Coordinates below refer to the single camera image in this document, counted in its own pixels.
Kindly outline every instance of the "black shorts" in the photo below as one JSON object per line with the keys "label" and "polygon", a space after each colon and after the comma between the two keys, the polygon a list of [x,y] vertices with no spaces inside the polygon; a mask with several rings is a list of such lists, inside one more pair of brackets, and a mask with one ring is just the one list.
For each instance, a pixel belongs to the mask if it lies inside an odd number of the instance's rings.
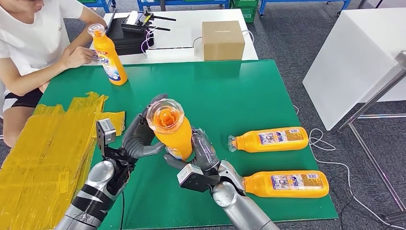
{"label": "black shorts", "polygon": [[38,88],[21,97],[11,92],[4,97],[3,111],[6,111],[11,107],[19,106],[35,108],[41,97],[42,92]]}

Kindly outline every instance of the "green crate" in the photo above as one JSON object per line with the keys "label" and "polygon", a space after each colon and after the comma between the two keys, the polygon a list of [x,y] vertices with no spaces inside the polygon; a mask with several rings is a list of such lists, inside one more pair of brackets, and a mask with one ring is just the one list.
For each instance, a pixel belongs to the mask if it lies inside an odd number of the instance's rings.
{"label": "green crate", "polygon": [[246,6],[257,7],[259,2],[259,0],[230,0],[230,1],[232,1],[234,6],[237,8]]}
{"label": "green crate", "polygon": [[236,7],[234,5],[234,1],[230,1],[230,5],[232,9],[240,9],[242,12],[242,16],[244,17],[244,20],[246,23],[253,23],[255,14],[257,13],[257,7],[252,7],[252,6],[244,6],[244,7]]}
{"label": "green crate", "polygon": [[78,0],[81,3],[95,3],[97,0]]}

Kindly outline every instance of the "man's arm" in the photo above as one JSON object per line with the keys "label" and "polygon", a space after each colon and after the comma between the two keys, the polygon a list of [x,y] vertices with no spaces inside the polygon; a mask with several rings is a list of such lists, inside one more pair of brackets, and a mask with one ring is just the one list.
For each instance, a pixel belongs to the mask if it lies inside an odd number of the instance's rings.
{"label": "man's arm", "polygon": [[104,21],[104,19],[95,12],[93,12],[91,9],[87,8],[86,6],[83,6],[83,11],[79,19],[84,23],[86,23],[86,27],[82,31],[82,33],[75,40],[73,40],[72,43],[65,49],[65,51],[67,51],[68,54],[71,54],[71,52],[73,52],[73,50],[75,50],[76,47],[84,46],[92,40],[91,35],[88,33],[88,27],[90,25],[100,23],[105,28],[107,27],[107,24]]}
{"label": "man's arm", "polygon": [[93,53],[89,50],[78,47],[67,57],[62,57],[58,62],[47,68],[21,76],[11,58],[0,58],[0,80],[3,81],[7,89],[18,96],[44,85],[61,72],[77,68],[83,64],[91,63]]}

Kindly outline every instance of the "lying bottle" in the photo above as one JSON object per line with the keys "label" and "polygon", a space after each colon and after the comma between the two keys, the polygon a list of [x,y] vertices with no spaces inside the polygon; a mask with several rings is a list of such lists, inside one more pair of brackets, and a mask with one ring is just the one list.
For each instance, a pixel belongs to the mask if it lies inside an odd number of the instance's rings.
{"label": "lying bottle", "polygon": [[177,159],[186,160],[192,154],[192,128],[182,106],[172,99],[153,103],[147,111],[148,126]]}
{"label": "lying bottle", "polygon": [[309,139],[302,127],[274,128],[250,131],[242,136],[228,137],[228,149],[246,152],[268,152],[300,150],[307,146]]}
{"label": "lying bottle", "polygon": [[257,172],[243,183],[245,192],[261,197],[320,198],[329,190],[324,173],[315,170]]}

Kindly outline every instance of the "upright bottle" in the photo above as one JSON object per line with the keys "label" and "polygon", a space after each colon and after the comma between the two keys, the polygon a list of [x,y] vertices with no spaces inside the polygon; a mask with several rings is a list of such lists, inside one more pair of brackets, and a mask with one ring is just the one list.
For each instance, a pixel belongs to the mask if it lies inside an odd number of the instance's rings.
{"label": "upright bottle", "polygon": [[147,111],[147,122],[172,156],[182,160],[190,157],[192,128],[178,102],[162,99],[153,103]]}
{"label": "upright bottle", "polygon": [[257,172],[243,182],[245,192],[261,197],[320,198],[329,190],[324,173],[315,170]]}
{"label": "upright bottle", "polygon": [[127,81],[127,74],[115,51],[114,43],[106,36],[102,24],[93,24],[89,26],[88,32],[93,37],[93,45],[97,55],[101,58],[101,63],[109,76],[111,83],[122,85]]}
{"label": "upright bottle", "polygon": [[242,136],[228,137],[228,149],[247,152],[268,152],[300,150],[307,146],[309,139],[302,127],[274,128],[250,131]]}

